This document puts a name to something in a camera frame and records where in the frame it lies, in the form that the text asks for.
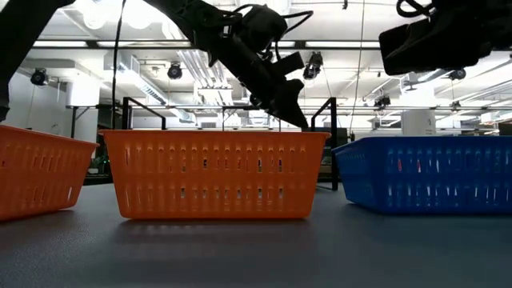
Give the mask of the grey-blue table mat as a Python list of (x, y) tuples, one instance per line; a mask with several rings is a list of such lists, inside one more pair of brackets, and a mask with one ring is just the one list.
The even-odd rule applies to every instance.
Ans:
[(298, 221), (131, 221), (110, 185), (0, 223), (0, 287), (512, 288), (512, 217), (391, 217), (320, 190)]

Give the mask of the orange plastic basket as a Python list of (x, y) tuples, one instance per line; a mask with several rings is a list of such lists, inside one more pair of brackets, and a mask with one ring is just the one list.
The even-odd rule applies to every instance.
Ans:
[(0, 125), (0, 222), (74, 206), (97, 146)]
[(328, 133), (106, 130), (121, 216), (310, 215)]

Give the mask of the white pillar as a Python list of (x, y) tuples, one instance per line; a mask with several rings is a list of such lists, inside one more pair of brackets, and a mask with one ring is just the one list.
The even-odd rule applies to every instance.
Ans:
[(404, 136), (430, 136), (436, 134), (436, 118), (433, 110), (405, 110), (401, 115)]

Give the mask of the black background table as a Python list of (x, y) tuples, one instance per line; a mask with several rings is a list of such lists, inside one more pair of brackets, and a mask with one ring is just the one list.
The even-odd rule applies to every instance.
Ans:
[(67, 106), (71, 111), (70, 137), (86, 142), (96, 142), (100, 130), (122, 128), (122, 106), (97, 104), (95, 106)]

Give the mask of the black metal shelf wooden board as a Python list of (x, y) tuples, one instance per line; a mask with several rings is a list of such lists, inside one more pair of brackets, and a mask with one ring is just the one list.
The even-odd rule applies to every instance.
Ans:
[[(156, 111), (156, 109), (150, 108), (149, 106), (144, 105), (131, 97), (124, 97), (122, 99), (122, 129), (123, 130), (131, 130), (132, 129), (131, 121), (133, 120), (132, 113), (133, 113), (134, 106), (140, 107), (144, 110), (147, 110), (148, 112), (152, 113), (153, 115), (159, 117), (161, 119), (160, 129), (166, 130), (166, 118), (162, 114), (158, 113)], [(222, 107), (223, 106), (176, 106), (176, 105), (171, 105), (171, 106), (161, 106), (159, 108), (161, 108), (161, 109), (184, 108), (184, 109), (189, 109), (189, 110), (196, 109), (196, 110), (220, 110), (220, 111), (222, 111)], [(339, 142), (338, 142), (338, 120), (337, 120), (338, 112), (337, 112), (337, 99), (336, 98), (334, 98), (334, 97), (328, 98), (326, 100), (326, 102), (316, 110), (316, 112), (312, 115), (309, 130), (311, 132), (317, 131), (315, 120), (325, 110), (328, 110), (330, 112), (330, 122), (331, 122), (330, 130), (329, 130), (331, 137), (330, 137), (329, 143), (326, 145), (327, 155), (331, 157), (330, 177), (328, 178), (328, 180), (331, 183), (331, 189), (337, 190), (338, 185), (340, 183), (340, 179), (339, 179), (339, 174), (338, 174), (338, 164), (336, 163), (336, 160), (333, 156), (333, 148), (336, 148), (339, 145)]]

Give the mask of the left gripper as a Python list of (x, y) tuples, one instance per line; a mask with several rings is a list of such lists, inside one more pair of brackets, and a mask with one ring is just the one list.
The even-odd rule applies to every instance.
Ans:
[(212, 61), (220, 61), (251, 92), (256, 106), (264, 106), (266, 113), (301, 129), (309, 127), (298, 104), (304, 84), (286, 77), (304, 67), (300, 53), (276, 62), (264, 60), (238, 37), (214, 39), (208, 53)]

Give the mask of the long silver ceiling duct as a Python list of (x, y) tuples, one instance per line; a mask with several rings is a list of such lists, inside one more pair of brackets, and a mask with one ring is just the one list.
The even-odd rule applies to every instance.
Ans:
[[(466, 77), (463, 79), (474, 78), (477, 76), (482, 76), (491, 71), (498, 70), (505, 66), (512, 64), (512, 54), (509, 54), (507, 58), (503, 58), (498, 60), (497, 58), (484, 58), (475, 66), (468, 66), (464, 68), (466, 70)], [(448, 74), (452, 70), (443, 70), (438, 69), (432, 72), (423, 73), (418, 76), (419, 82), (431, 82), (438, 79), (448, 79)]]

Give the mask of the blue plastic basket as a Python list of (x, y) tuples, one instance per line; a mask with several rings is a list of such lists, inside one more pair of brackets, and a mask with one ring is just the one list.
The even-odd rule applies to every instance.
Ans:
[(383, 214), (512, 214), (512, 136), (362, 138), (333, 150), (348, 201)]

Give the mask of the black metal stand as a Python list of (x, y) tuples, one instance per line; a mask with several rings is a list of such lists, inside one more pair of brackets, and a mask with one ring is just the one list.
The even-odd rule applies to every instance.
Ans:
[(282, 122), (255, 106), (223, 106), (222, 131), (229, 130), (282, 130)]

